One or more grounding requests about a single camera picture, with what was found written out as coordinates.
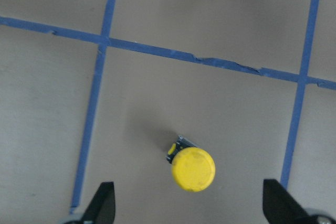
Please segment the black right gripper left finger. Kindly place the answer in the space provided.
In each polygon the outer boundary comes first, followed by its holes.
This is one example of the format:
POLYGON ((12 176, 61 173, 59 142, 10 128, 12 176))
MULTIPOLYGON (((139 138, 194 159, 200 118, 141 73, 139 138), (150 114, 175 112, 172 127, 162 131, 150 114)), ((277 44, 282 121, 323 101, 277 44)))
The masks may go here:
POLYGON ((101 183, 81 217, 81 223, 114 223, 115 203, 114 182, 101 183))

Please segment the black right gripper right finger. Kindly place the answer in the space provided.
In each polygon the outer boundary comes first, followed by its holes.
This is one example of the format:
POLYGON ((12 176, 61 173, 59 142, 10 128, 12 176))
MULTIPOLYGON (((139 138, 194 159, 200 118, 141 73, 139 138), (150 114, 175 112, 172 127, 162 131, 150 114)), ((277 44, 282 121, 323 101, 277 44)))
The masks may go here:
POLYGON ((263 213, 270 224, 315 223, 276 179, 264 179, 263 213))

